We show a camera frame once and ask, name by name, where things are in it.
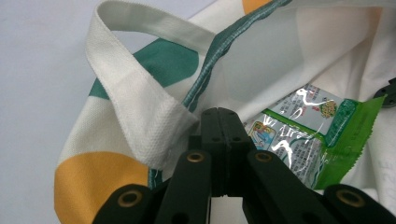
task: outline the canvas strap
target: canvas strap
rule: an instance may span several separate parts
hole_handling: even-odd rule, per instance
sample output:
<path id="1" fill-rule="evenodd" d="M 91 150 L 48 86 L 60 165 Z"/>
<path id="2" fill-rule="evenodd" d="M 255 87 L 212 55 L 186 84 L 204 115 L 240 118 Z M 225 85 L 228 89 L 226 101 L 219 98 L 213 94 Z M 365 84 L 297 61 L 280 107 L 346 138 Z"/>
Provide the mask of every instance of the canvas strap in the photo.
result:
<path id="1" fill-rule="evenodd" d="M 178 144 L 197 118 L 163 89 L 112 31 L 156 35 L 204 55 L 214 34 L 136 3 L 105 1 L 93 14 L 87 58 L 114 106 L 133 156 L 161 169 L 169 148 Z"/>

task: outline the fabric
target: fabric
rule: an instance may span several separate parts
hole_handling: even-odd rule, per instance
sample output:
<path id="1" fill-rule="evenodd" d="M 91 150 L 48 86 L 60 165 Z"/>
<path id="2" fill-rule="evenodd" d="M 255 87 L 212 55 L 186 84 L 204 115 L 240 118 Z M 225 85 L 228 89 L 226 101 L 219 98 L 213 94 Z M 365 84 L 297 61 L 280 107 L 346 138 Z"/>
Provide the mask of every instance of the fabric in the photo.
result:
<path id="1" fill-rule="evenodd" d="M 55 174 L 59 219 L 92 222 L 115 189 L 155 188 L 170 177 L 210 107 L 246 120 L 306 83 L 342 98 L 371 98 L 395 76 L 395 7 L 396 1 L 219 0 L 191 23 L 138 4 L 102 3 L 87 38 L 98 79 Z M 111 31 L 161 39 L 132 56 Z M 376 189 L 396 214 L 394 120 L 392 110 L 379 114 L 343 182 Z"/>

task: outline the green snack package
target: green snack package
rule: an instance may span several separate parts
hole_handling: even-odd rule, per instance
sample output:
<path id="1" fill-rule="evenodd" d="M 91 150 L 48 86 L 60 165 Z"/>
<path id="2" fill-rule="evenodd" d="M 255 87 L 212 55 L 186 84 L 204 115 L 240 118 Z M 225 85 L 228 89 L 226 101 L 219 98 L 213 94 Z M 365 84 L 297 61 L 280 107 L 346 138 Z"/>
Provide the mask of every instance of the green snack package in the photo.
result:
<path id="1" fill-rule="evenodd" d="M 361 103 L 307 84 L 244 125 L 258 150 L 274 152 L 307 187 L 324 189 L 361 155 L 383 100 Z"/>

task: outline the screw hole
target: screw hole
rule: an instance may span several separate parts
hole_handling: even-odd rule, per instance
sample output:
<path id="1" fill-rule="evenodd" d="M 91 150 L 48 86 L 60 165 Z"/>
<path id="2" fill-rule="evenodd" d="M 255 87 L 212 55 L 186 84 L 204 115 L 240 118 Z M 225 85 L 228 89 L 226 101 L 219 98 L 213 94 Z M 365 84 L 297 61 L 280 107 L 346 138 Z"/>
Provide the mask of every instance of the screw hole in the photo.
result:
<path id="1" fill-rule="evenodd" d="M 136 199 L 136 194 L 127 194 L 123 197 L 125 203 L 133 203 L 134 201 L 136 201 Z"/>
<path id="2" fill-rule="evenodd" d="M 189 221 L 189 216 L 185 213 L 176 213 L 172 216 L 172 224 L 187 224 Z"/>

